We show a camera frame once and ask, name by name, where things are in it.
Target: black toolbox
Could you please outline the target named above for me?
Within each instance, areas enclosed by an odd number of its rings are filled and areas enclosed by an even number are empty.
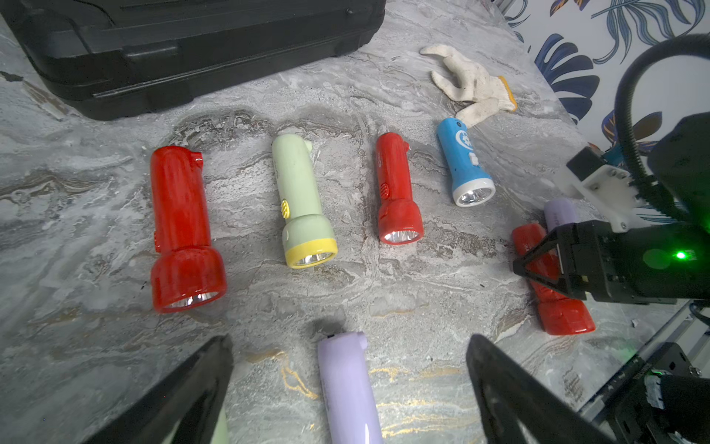
[[[110,120],[354,51],[385,0],[0,0],[0,13],[52,93]]]

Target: gray marble countertop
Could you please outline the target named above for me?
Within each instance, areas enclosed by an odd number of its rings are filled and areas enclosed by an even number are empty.
[[[559,196],[550,176],[583,145],[500,13],[479,0],[390,0],[355,53],[229,88],[159,114],[92,121],[62,105],[0,25],[0,431],[4,442],[77,442],[137,400],[211,336],[229,334],[233,443],[329,442],[316,344],[362,330],[388,443],[480,443],[464,350],[479,332],[572,408],[580,407],[674,306],[588,303],[597,331],[545,334],[530,287],[510,270],[513,228]],[[435,128],[460,104],[430,81],[418,51],[458,48],[504,75],[520,105],[469,130],[498,192],[454,205]],[[425,238],[379,242],[375,140],[401,134]],[[271,141],[313,142],[338,257],[285,266]],[[159,315],[149,273],[151,152],[204,154],[214,246],[229,292]],[[585,218],[594,211],[578,202]]]

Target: wallpaper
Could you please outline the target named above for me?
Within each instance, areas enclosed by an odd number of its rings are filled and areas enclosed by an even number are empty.
[[[616,144],[613,102],[626,68],[673,36],[708,33],[706,0],[517,0],[506,20],[590,144]],[[678,121],[710,109],[710,61],[664,60],[642,77],[632,118],[648,153]]]

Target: blue flashlight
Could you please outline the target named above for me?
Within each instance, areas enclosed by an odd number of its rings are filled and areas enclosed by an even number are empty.
[[[493,197],[496,186],[479,166],[464,122],[453,117],[445,119],[437,128],[437,136],[454,179],[452,194],[456,205],[473,207]]]

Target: light green flashlight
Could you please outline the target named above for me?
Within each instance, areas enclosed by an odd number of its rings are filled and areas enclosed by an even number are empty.
[[[284,134],[271,144],[276,185],[281,198],[283,251],[286,264],[304,269],[338,254],[335,234],[323,216],[310,152],[313,145],[295,134]]]

